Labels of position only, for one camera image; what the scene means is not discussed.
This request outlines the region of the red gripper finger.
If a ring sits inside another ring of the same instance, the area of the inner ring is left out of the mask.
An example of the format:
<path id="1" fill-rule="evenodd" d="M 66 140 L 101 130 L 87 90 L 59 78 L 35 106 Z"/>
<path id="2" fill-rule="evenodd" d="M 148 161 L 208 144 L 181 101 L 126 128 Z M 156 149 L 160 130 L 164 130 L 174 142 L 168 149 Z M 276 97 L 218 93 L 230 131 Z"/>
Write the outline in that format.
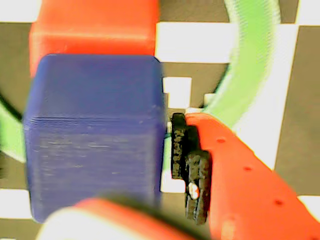
<path id="1" fill-rule="evenodd" d="M 209 229 L 183 216 L 182 197 L 152 206 L 135 198 L 100 194 L 63 207 L 44 221 L 38 240 L 207 240 Z"/>
<path id="2" fill-rule="evenodd" d="M 206 113 L 171 118 L 172 178 L 185 215 L 216 240 L 317 240 L 320 224 L 234 132 Z"/>

